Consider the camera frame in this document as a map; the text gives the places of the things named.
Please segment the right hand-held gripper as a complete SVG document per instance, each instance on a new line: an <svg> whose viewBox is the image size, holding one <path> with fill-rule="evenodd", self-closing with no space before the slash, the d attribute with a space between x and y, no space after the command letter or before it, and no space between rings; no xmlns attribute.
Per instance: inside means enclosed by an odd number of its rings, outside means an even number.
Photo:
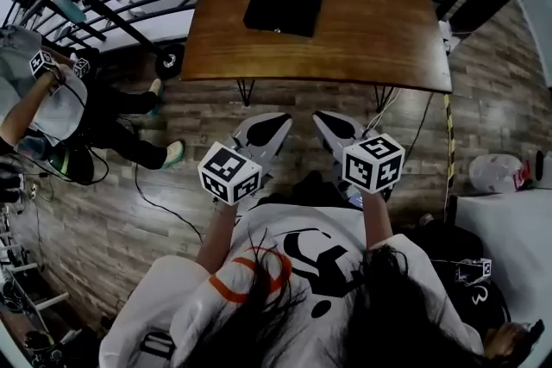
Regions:
<svg viewBox="0 0 552 368"><path fill-rule="evenodd" d="M376 194L392 188L401 178L405 149L388 134L370 139L368 130L348 115L318 110L312 115L323 148L333 152L338 141L362 140L342 150L339 178L357 190Z"/></svg>

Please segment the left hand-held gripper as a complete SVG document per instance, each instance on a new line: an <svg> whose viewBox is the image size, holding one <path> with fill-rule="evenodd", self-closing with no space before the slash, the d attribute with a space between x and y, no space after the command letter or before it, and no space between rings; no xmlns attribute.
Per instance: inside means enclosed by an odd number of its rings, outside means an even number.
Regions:
<svg viewBox="0 0 552 368"><path fill-rule="evenodd" d="M235 137L215 142L199 162L200 184L228 205L253 195L262 187L291 127L292 117L287 113L265 113L244 120Z"/></svg>

